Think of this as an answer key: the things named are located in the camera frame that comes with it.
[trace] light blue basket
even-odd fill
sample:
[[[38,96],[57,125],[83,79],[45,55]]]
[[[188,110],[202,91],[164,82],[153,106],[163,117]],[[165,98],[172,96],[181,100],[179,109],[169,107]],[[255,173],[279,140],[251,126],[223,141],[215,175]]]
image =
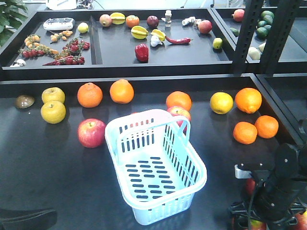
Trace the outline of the light blue basket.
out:
[[[179,120],[184,121],[181,127]],[[188,209],[194,193],[204,187],[207,170],[189,142],[189,133],[185,117],[173,117],[161,109],[107,124],[106,142],[118,183],[140,224],[149,225]]]

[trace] lime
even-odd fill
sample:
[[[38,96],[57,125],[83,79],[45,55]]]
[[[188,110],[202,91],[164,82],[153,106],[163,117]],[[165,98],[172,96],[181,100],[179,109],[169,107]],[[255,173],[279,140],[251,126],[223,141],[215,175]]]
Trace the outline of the lime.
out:
[[[257,37],[260,39],[265,39],[268,35],[268,30],[264,27],[260,27],[256,30]]]
[[[214,49],[220,49],[223,46],[223,40],[219,37],[215,38],[213,40],[213,44],[212,44]]]
[[[233,105],[234,100],[225,92],[216,92],[210,99],[210,107],[216,114],[228,113]]]
[[[263,18],[265,15],[269,15],[274,19],[274,13],[272,11],[263,11],[261,13],[261,18]]]

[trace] orange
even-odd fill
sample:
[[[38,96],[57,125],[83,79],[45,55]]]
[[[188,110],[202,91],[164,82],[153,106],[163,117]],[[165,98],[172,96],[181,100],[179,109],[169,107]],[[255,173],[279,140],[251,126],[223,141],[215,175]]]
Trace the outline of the orange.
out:
[[[117,80],[111,85],[110,96],[116,103],[128,104],[134,97],[133,86],[126,79]]]
[[[187,93],[181,91],[174,91],[166,98],[166,106],[168,108],[173,106],[180,106],[185,110],[190,111],[192,107],[192,100]]]
[[[241,121],[236,124],[233,135],[236,141],[249,145],[255,142],[257,137],[257,129],[253,124]]]
[[[277,134],[278,126],[278,121],[274,117],[267,115],[258,117],[255,122],[258,136],[262,138],[274,137]]]
[[[85,108],[98,106],[102,101],[102,97],[102,90],[91,82],[82,85],[77,94],[78,102]]]
[[[236,94],[235,102],[239,110],[253,114],[261,106],[261,93],[253,88],[243,88]]]

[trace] tangerine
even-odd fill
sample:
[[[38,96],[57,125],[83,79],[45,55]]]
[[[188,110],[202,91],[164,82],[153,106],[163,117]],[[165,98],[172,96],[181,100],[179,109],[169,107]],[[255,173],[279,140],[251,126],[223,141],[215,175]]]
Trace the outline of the tangerine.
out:
[[[257,137],[257,129],[253,124],[241,121],[236,124],[233,131],[233,136],[236,141],[249,145],[255,142]]]
[[[102,90],[91,82],[82,85],[77,93],[78,102],[85,108],[98,106],[102,101],[102,97]]]
[[[243,88],[236,94],[235,102],[239,110],[247,114],[253,114],[260,108],[262,96],[256,89]]]
[[[126,79],[117,80],[111,85],[110,96],[116,103],[128,104],[134,97],[133,86]]]
[[[255,127],[257,128],[259,137],[272,138],[277,134],[279,125],[274,117],[263,115],[258,117],[255,122]]]
[[[187,93],[181,91],[174,91],[166,98],[166,106],[168,108],[173,106],[180,106],[185,110],[190,111],[192,107],[192,100]]]

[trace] red pepper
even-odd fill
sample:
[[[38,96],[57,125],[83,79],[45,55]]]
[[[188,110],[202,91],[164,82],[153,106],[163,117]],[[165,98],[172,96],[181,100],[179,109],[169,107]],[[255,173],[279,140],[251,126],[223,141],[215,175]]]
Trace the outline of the red pepper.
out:
[[[167,36],[165,36],[165,39],[175,45],[180,45],[180,44],[188,44],[192,39],[189,37],[181,38],[181,39],[171,39]]]
[[[137,45],[134,49],[135,56],[140,62],[148,62],[149,49],[146,44]]]

